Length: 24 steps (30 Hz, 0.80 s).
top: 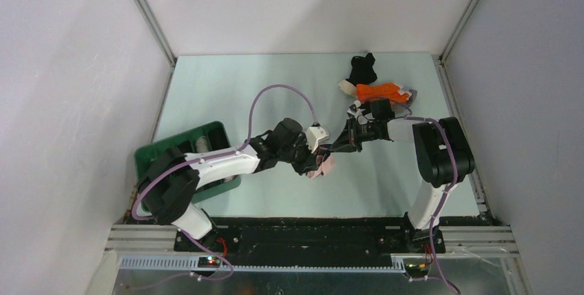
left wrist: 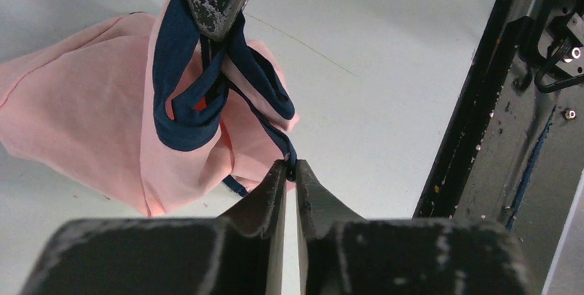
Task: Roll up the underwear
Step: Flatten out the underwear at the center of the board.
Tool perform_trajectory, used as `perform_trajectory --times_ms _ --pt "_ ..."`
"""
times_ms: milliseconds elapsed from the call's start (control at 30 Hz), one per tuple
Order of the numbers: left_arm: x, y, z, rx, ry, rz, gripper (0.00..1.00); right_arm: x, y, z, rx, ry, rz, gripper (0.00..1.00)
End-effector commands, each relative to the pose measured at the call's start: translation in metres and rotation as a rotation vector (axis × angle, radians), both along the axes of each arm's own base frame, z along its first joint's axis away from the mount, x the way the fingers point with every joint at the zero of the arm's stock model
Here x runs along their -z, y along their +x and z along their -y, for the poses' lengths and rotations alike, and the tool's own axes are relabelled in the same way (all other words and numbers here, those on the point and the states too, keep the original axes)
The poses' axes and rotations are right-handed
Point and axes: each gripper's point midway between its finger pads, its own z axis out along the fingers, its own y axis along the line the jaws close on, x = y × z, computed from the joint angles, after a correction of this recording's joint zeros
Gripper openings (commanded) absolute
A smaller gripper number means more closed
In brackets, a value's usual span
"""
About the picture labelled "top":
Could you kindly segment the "light pink underwear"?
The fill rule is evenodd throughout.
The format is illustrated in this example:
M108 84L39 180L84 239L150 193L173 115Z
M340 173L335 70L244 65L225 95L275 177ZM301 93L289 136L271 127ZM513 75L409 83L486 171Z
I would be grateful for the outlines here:
M317 169L305 174L309 179L326 176L336 166L333 154L329 150L321 150L316 155Z

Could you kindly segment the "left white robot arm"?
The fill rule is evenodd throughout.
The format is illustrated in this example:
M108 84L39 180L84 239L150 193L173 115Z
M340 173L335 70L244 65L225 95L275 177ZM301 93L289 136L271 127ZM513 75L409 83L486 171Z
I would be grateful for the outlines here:
M317 151L330 137L319 123L303 128L285 118L274 129L246 140L240 147L190 153L171 147L157 158L139 181L138 205L145 204L159 225L172 225L191 237L201 251L218 242L213 221L192 198L216 181L269 170L288 163L304 176L318 169Z

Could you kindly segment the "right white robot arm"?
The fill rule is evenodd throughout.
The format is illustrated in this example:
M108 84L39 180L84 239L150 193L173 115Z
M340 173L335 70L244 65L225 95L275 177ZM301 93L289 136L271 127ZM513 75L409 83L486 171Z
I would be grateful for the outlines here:
M476 163L459 119L413 116L404 104L400 106L405 115L397 116L396 105L398 101L380 96L354 102L331 149L359 152L364 142L376 140L414 144L421 185L404 215L400 241L405 250L418 252L435 242L439 217L450 193L474 172Z

